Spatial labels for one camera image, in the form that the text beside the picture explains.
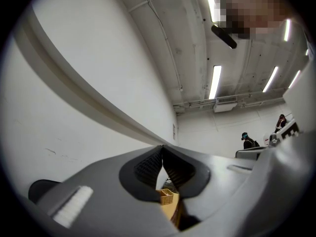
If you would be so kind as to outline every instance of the wooden crate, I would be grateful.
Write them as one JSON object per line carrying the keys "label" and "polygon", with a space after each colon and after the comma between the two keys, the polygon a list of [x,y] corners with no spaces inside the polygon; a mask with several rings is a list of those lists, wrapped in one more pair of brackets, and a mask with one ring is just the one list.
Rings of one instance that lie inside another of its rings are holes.
{"label": "wooden crate", "polygon": [[170,204],[173,201],[173,193],[169,189],[158,190],[160,193],[160,202],[162,205]]}

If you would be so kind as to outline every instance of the pixelated area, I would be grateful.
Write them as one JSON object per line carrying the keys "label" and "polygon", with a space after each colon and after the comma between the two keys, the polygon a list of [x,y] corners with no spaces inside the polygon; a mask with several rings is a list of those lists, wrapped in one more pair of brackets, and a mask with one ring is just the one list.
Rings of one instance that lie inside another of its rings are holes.
{"label": "pixelated area", "polygon": [[285,0],[220,0],[220,26],[241,39],[270,33],[289,16]]}

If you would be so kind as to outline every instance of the air vent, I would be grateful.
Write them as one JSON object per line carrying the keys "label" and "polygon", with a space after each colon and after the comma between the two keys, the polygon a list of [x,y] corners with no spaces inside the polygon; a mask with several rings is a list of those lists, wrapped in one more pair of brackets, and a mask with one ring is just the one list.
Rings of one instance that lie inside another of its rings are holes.
{"label": "air vent", "polygon": [[215,104],[213,107],[213,110],[215,113],[220,112],[228,112],[231,111],[235,106],[237,105],[237,102],[234,103],[225,103],[225,104]]}
{"label": "air vent", "polygon": [[227,104],[227,103],[233,103],[236,101],[237,101],[236,97],[219,98],[217,99],[217,104]]}

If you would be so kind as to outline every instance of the fluorescent light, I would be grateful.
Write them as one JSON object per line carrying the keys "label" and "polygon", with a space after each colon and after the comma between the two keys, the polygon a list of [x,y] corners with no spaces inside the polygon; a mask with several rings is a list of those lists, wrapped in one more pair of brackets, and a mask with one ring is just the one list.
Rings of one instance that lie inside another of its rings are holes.
{"label": "fluorescent light", "polygon": [[285,34],[284,34],[285,41],[288,41],[288,36],[290,34],[290,26],[291,26],[291,21],[289,19],[287,19],[286,26],[285,26]]}
{"label": "fluorescent light", "polygon": [[214,66],[213,68],[213,79],[212,79],[212,86],[211,92],[209,93],[208,99],[214,99],[219,83],[219,77],[221,76],[222,66]]}
{"label": "fluorescent light", "polygon": [[211,20],[212,22],[218,22],[218,10],[216,9],[215,0],[208,0],[209,9],[211,11]]}
{"label": "fluorescent light", "polygon": [[267,85],[265,86],[265,88],[264,88],[264,90],[263,90],[262,92],[266,92],[266,91],[267,91],[267,89],[269,88],[269,86],[270,86],[270,84],[271,84],[273,78],[275,77],[275,75],[276,75],[276,73],[277,73],[277,70],[278,70],[278,67],[275,67],[275,69],[273,70],[272,75],[271,75],[271,77],[270,77],[270,79],[269,79]]}
{"label": "fluorescent light", "polygon": [[300,72],[301,72],[301,71],[299,70],[299,71],[296,73],[296,75],[295,75],[293,81],[291,82],[291,84],[290,84],[290,86],[289,86],[288,88],[292,87],[293,83],[294,83],[295,80],[297,79],[297,77],[298,77],[298,75],[300,74]]}

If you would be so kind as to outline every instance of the ceiling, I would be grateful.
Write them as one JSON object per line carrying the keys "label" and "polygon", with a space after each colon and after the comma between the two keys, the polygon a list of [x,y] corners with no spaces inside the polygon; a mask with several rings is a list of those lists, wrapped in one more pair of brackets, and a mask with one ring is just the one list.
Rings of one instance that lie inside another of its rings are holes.
{"label": "ceiling", "polygon": [[[238,103],[248,105],[280,100],[308,61],[304,33],[293,22],[289,41],[283,40],[284,23],[254,39],[233,36],[237,48],[230,49],[211,31],[207,0],[122,1],[156,62],[178,114],[212,107],[214,100],[205,99],[214,65],[222,66],[216,97],[238,95]],[[275,66],[279,67],[277,75],[269,90],[262,93]]]}

